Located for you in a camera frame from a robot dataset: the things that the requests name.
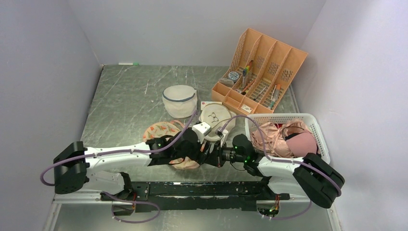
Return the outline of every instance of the white mesh bag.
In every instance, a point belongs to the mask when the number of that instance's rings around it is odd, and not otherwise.
[[[163,91],[163,103],[167,112],[174,118],[186,118],[197,108],[197,94],[193,87],[176,85]]]

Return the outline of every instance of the round object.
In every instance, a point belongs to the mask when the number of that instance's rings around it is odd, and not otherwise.
[[[234,81],[234,83],[237,82],[239,77],[240,77],[240,74],[238,74],[238,72],[236,71],[231,71],[228,73],[228,78]]]
[[[222,104],[207,104],[201,112],[200,121],[209,124],[211,126],[211,132],[206,135],[204,139],[211,142],[220,140],[221,138],[216,134],[217,129],[224,126],[224,124],[235,115],[235,113],[230,112],[228,108]],[[225,129],[231,131],[234,126],[235,119],[229,122]]]
[[[197,108],[197,94],[193,87],[176,85],[163,91],[163,103],[174,118],[186,118]]]

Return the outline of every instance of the marker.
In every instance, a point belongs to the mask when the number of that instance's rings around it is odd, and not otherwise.
[[[280,90],[281,90],[281,85],[278,84],[276,86],[276,90],[275,90],[275,94],[273,95],[272,102],[270,102],[270,106],[268,107],[269,109],[271,109],[273,107],[273,105],[275,105],[276,100],[278,100]]]
[[[273,87],[272,94],[270,95],[270,100],[271,100],[271,101],[273,100],[273,95],[275,94],[275,90],[276,90],[276,84],[275,84],[275,86]]]

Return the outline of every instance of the pen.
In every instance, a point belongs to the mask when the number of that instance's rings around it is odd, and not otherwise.
[[[270,100],[271,100],[271,101],[273,100],[273,95],[275,94],[275,90],[276,90],[276,84],[275,84],[275,86],[273,87],[272,94],[270,95]]]
[[[273,105],[275,105],[276,100],[278,100],[280,89],[281,89],[281,85],[278,84],[276,86],[276,90],[275,90],[275,94],[273,95],[272,102],[270,102],[270,106],[268,107],[269,109],[271,109],[273,107]]]
[[[264,87],[262,91],[256,97],[254,97],[254,101],[256,101],[256,99],[265,91],[265,89],[266,87]]]
[[[245,76],[246,76],[246,68],[242,71],[242,84],[241,87],[244,88],[245,87]]]

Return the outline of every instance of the pink fabric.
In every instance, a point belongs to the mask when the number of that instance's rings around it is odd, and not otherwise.
[[[286,140],[286,144],[296,157],[305,157],[308,153],[317,151],[316,140],[308,131]]]
[[[288,147],[287,141],[285,141],[282,137],[282,130],[283,136],[286,137],[293,133],[302,133],[302,132],[309,132],[310,130],[307,125],[300,119],[294,119],[286,124],[282,125],[281,128],[278,128],[276,123],[268,122],[260,126],[262,133],[265,139],[265,148],[267,153],[271,156],[275,157],[283,157],[283,158],[294,158],[297,157],[291,149]],[[258,150],[263,150],[263,142],[259,131],[256,130],[251,133],[251,142],[254,147]]]

